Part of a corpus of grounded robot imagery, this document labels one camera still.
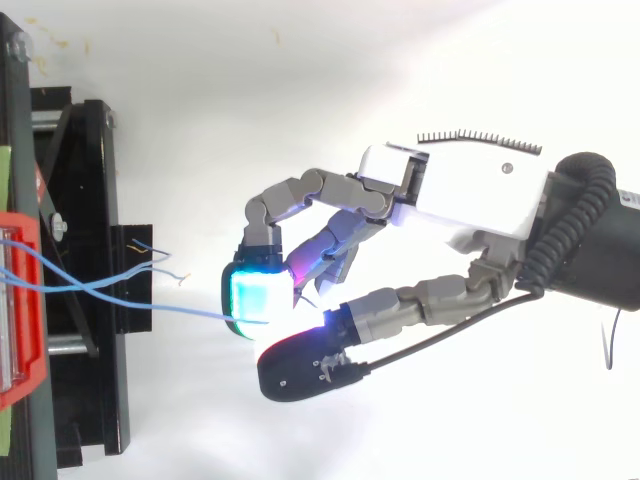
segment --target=black cable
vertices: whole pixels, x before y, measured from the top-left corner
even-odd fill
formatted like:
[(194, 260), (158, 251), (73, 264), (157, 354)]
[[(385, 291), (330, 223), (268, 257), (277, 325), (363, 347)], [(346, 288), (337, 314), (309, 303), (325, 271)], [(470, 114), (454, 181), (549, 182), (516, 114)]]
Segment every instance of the black cable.
[(516, 288), (542, 298), (553, 277), (589, 229), (606, 211), (616, 191), (616, 171), (595, 153), (576, 153), (562, 160), (556, 172), (584, 182), (576, 205), (564, 214), (527, 253)]
[(435, 345), (436, 343), (440, 343), (442, 340), (446, 340), (447, 338), (452, 337), (456, 333), (460, 333), (461, 331), (466, 330), (467, 328), (475, 325), (476, 323), (484, 320), (485, 318), (495, 315), (496, 313), (503, 312), (508, 308), (515, 307), (517, 305), (522, 305), (523, 303), (532, 302), (533, 300), (538, 300), (538, 298), (539, 297), (537, 295), (530, 293), (528, 295), (522, 295), (521, 297), (507, 300), (506, 302), (495, 305), (483, 312), (480, 312), (470, 317), (468, 320), (465, 320), (464, 322), (459, 323), (458, 325), (455, 325), (445, 330), (444, 332), (434, 335), (433, 337), (428, 338), (422, 342), (416, 343), (415, 345), (405, 348), (404, 350), (400, 350), (399, 352), (393, 353), (388, 357), (384, 357), (384, 358), (381, 358), (380, 360), (370, 363), (369, 370), (375, 370), (376, 368), (389, 365), (390, 363), (393, 363), (396, 360), (400, 360), (402, 358), (408, 357), (413, 353), (419, 352), (420, 350), (424, 350), (425, 348)]
[(613, 339), (616, 336), (616, 327), (618, 326), (618, 319), (620, 318), (620, 312), (622, 309), (618, 309), (618, 313), (616, 313), (616, 319), (613, 321), (613, 327), (611, 328), (611, 339), (609, 340), (609, 364), (607, 365), (607, 370), (611, 370), (613, 368)]

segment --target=metal rod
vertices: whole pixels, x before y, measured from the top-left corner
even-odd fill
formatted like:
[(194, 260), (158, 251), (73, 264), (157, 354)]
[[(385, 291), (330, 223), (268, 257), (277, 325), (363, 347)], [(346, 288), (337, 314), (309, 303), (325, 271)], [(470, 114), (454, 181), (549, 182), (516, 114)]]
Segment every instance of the metal rod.
[(58, 128), (62, 110), (31, 112), (31, 125), (34, 132), (53, 132)]
[(49, 355), (77, 355), (87, 353), (80, 334), (52, 335), (49, 337)]

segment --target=wire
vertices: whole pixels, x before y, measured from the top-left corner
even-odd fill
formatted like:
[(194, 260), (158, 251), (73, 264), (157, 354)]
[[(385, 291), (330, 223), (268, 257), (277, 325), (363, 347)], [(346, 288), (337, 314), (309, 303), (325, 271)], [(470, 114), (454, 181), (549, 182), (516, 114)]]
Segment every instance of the wire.
[(136, 247), (134, 245), (127, 245), (127, 248), (130, 248), (134, 252), (138, 252), (138, 253), (147, 253), (149, 251), (146, 248), (144, 250), (141, 250), (141, 249), (139, 249), (138, 247)]
[[(142, 244), (141, 242), (137, 242), (135, 240), (134, 240), (134, 242), (136, 242), (138, 245), (140, 245), (143, 248), (148, 248), (149, 250), (152, 250), (151, 248), (149, 248), (148, 246)], [(76, 278), (72, 277), (67, 272), (65, 272), (64, 270), (59, 268), (57, 265), (55, 265), (52, 262), (50, 262), (49, 260), (47, 260), (40, 253), (36, 252), (35, 250), (33, 250), (32, 248), (28, 247), (27, 245), (25, 245), (23, 243), (14, 242), (13, 240), (1, 240), (0, 239), (0, 245), (9, 245), (11, 247), (17, 248), (19, 250), (22, 250), (23, 252), (28, 253), (32, 257), (38, 259), (44, 266), (46, 266), (47, 268), (49, 268), (50, 270), (55, 272), (60, 277), (64, 278), (66, 281), (68, 281), (72, 285), (75, 285), (75, 286), (79, 287), (82, 291), (88, 293), (89, 295), (91, 295), (91, 296), (93, 296), (95, 298), (98, 298), (100, 300), (104, 300), (105, 302), (113, 303), (115, 305), (120, 305), (120, 306), (126, 307), (126, 308), (135, 308), (135, 309), (139, 309), (139, 310), (164, 310), (164, 311), (168, 311), (168, 312), (185, 313), (187, 315), (198, 315), (198, 316), (202, 316), (202, 317), (216, 318), (216, 319), (219, 319), (219, 320), (224, 320), (226, 322), (241, 322), (241, 323), (251, 323), (251, 324), (258, 324), (258, 325), (263, 325), (263, 324), (268, 323), (268, 322), (259, 321), (259, 320), (237, 319), (237, 318), (229, 317), (229, 316), (222, 315), (222, 314), (219, 314), (219, 313), (208, 312), (206, 310), (196, 310), (196, 309), (191, 309), (191, 308), (175, 307), (175, 306), (172, 306), (172, 305), (156, 305), (156, 304), (137, 303), (137, 302), (129, 302), (129, 301), (126, 301), (126, 300), (121, 300), (119, 298), (115, 298), (115, 297), (112, 297), (110, 295), (105, 295), (104, 293), (98, 292), (98, 291), (88, 287), (87, 285), (85, 285), (81, 281), (77, 280)], [(169, 254), (167, 252), (163, 252), (161, 250), (153, 250), (153, 251), (156, 251), (158, 253), (162, 253), (162, 254), (166, 255), (167, 257), (169, 256)], [(15, 285), (15, 286), (18, 286), (18, 287), (28, 288), (28, 289), (36, 290), (36, 291), (43, 287), (43, 285), (34, 285), (34, 284), (27, 283), (27, 282), (22, 282), (22, 281), (18, 282), (18, 281), (15, 281), (15, 280), (9, 280), (7, 278), (0, 278), (0, 282), (4, 282), (4, 283), (7, 283), (9, 285)]]
[(142, 243), (141, 241), (136, 240), (135, 238), (134, 238), (134, 239), (132, 239), (131, 241), (132, 241), (133, 243), (135, 243), (136, 245), (138, 245), (138, 246), (140, 246), (140, 247), (142, 247), (142, 248), (144, 248), (144, 249), (146, 249), (146, 250), (151, 250), (152, 252), (161, 253), (162, 255), (165, 255), (165, 256), (167, 256), (167, 257), (170, 257), (170, 256), (171, 256), (171, 254), (170, 254), (170, 253), (165, 252), (164, 250), (158, 250), (157, 248), (150, 247), (149, 245), (147, 245), (147, 244), (145, 244), (145, 243)]
[(318, 308), (318, 306), (313, 303), (311, 300), (309, 300), (307, 297), (305, 297), (304, 295), (300, 295), (300, 299), (304, 300), (305, 302), (307, 302), (309, 305), (311, 305), (313, 308)]
[(507, 300), (506, 302), (500, 303), (498, 305), (495, 305), (491, 308), (488, 308), (487, 310), (480, 312), (476, 315), (473, 315), (472, 317), (470, 317), (468, 320), (465, 320), (462, 323), (459, 323), (458, 325), (455, 325), (447, 330), (445, 330), (442, 333), (439, 333), (437, 335), (434, 335), (431, 338), (428, 338), (422, 342), (416, 343), (415, 345), (405, 348), (404, 350), (400, 350), (399, 352), (393, 353), (391, 355), (389, 355), (388, 357), (384, 357), (381, 358), (380, 360), (377, 360), (373, 363), (369, 364), (369, 369), (370, 370), (375, 370), (377, 368), (380, 367), (384, 367), (386, 365), (389, 365), (390, 363), (395, 362), (396, 360), (400, 360), (403, 359), (405, 357), (408, 357), (409, 355), (412, 355), (416, 352), (419, 352), (420, 350), (424, 350), (425, 348), (431, 347), (432, 345), (435, 345), (436, 343), (440, 343), (443, 340), (446, 340), (449, 337), (454, 336), (457, 333), (462, 332), (463, 330), (466, 330), (469, 327), (472, 327), (473, 325), (475, 325), (476, 323), (479, 323), (480, 321), (484, 320), (485, 318), (491, 317), (492, 315), (495, 315), (496, 313), (500, 313), (503, 312), (505, 310), (507, 310), (508, 308), (511, 307), (515, 307), (517, 305), (522, 305), (523, 303), (527, 303), (527, 302), (532, 302), (534, 300), (538, 300), (538, 297), (533, 294), (527, 294), (527, 295), (522, 295), (521, 297), (518, 298), (513, 298), (511, 300)]
[[(160, 262), (164, 262), (165, 260), (168, 260), (171, 257), (170, 253), (164, 252), (162, 250), (156, 250), (153, 249), (147, 245), (144, 245), (144, 247), (147, 249), (147, 251), (151, 250), (154, 252), (158, 252), (161, 253), (162, 255), (164, 255), (163, 258), (159, 258), (159, 259), (155, 259), (155, 260), (150, 260), (147, 262), (142, 262), (138, 265), (136, 265), (133, 268), (130, 268), (129, 270), (127, 270), (126, 272), (120, 273), (118, 275), (114, 275), (112, 277), (109, 278), (105, 278), (102, 280), (96, 280), (94, 282), (89, 282), (89, 283), (85, 283), (84, 285), (86, 287), (95, 289), (95, 288), (104, 288), (104, 287), (108, 287), (110, 285), (113, 285), (114, 283), (117, 282), (121, 282), (123, 280), (128, 280), (131, 277), (133, 277), (134, 275), (137, 275), (140, 272), (144, 272), (144, 271), (157, 271), (158, 273), (164, 273), (167, 275), (172, 276), (173, 278), (175, 278), (176, 280), (184, 280), (185, 277), (178, 277), (177, 275), (167, 271), (167, 270), (160, 270), (160, 269), (154, 269), (154, 268), (149, 268), (151, 265), (153, 265), (154, 263), (160, 263)], [(24, 282), (24, 280), (20, 277), (18, 277), (17, 275), (15, 275), (14, 273), (6, 270), (6, 269), (2, 269), (0, 268), (0, 273), (4, 273), (4, 275), (6, 275), (7, 277), (13, 279), (15, 282), (22, 282), (22, 284), (15, 284), (15, 283), (11, 283), (14, 286), (24, 286), (25, 288), (28, 288), (28, 285), (26, 282)], [(61, 286), (43, 286), (43, 285), (38, 285), (37, 286), (37, 291), (41, 292), (41, 293), (60, 293), (60, 292), (69, 292), (69, 291), (81, 291), (82, 288), (74, 286), (74, 285), (61, 285)]]
[[(173, 272), (170, 272), (168, 270), (162, 270), (160, 268), (151, 268), (151, 267), (144, 267), (142, 266), (142, 264), (137, 265), (135, 267), (133, 267), (133, 269), (128, 270), (127, 272), (125, 272), (125, 274), (120, 274), (117, 276), (113, 276), (113, 277), (109, 277), (109, 278), (105, 278), (103, 280), (97, 280), (95, 282), (89, 282), (89, 283), (85, 283), (84, 286), (85, 287), (89, 287), (89, 288), (105, 288), (108, 286), (113, 285), (114, 283), (118, 283), (120, 281), (123, 280), (129, 280), (130, 278), (134, 277), (135, 275), (138, 275), (139, 273), (142, 272), (156, 272), (156, 273), (162, 273), (164, 275), (168, 275), (176, 280), (178, 280), (180, 283), (182, 283), (182, 281), (187, 278), (185, 277), (180, 277), (179, 275), (176, 275)], [(16, 287), (21, 287), (21, 286), (33, 286), (34, 288), (31, 288), (31, 290), (36, 290), (38, 292), (41, 293), (64, 293), (64, 292), (79, 292), (82, 291), (82, 288), (77, 287), (75, 285), (62, 285), (62, 286), (45, 286), (45, 285), (35, 285), (35, 284), (29, 284), (27, 282), (25, 282), (22, 278), (20, 278), (19, 276), (17, 276), (16, 274), (14, 274), (13, 272), (11, 272), (10, 270), (7, 270), (6, 268), (0, 268), (0, 273), (4, 274), (6, 278), (13, 280), (13, 282), (5, 282), (9, 285), (14, 285)]]
[(609, 340), (609, 362), (607, 364), (607, 370), (611, 370), (613, 368), (613, 339), (616, 336), (616, 327), (618, 326), (618, 319), (620, 318), (621, 308), (618, 309), (618, 313), (616, 313), (616, 319), (613, 321), (613, 327), (611, 327), (611, 339)]

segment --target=red bracket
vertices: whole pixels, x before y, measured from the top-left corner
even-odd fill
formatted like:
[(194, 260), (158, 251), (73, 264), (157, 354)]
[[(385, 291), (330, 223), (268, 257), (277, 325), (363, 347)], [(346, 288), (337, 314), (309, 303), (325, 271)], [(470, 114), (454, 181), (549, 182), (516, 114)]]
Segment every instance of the red bracket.
[[(40, 250), (38, 220), (20, 213), (2, 212), (0, 229), (5, 239)], [(8, 246), (0, 249), (0, 255), (2, 254), (5, 255), (5, 265), (15, 275), (28, 283), (42, 284), (40, 262), (36, 258)], [(12, 357), (12, 385), (7, 391), (0, 393), (0, 410), (29, 395), (47, 376), (43, 294), (7, 285), (7, 299), (8, 322), (10, 329), (13, 329), (9, 347)]]

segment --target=screw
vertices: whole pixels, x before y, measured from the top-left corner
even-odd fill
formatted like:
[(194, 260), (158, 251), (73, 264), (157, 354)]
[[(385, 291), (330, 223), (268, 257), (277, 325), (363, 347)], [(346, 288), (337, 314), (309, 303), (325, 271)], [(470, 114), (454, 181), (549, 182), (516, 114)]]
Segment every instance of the screw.
[(62, 241), (62, 237), (68, 229), (67, 222), (62, 220), (62, 215), (57, 212), (51, 215), (51, 233), (56, 242)]
[(7, 50), (19, 62), (30, 62), (33, 58), (33, 40), (26, 32), (16, 32), (7, 43)]
[(113, 110), (109, 110), (107, 112), (106, 123), (107, 123), (107, 128), (111, 130), (113, 130), (114, 128), (117, 128), (118, 119), (116, 118), (116, 112), (114, 112)]

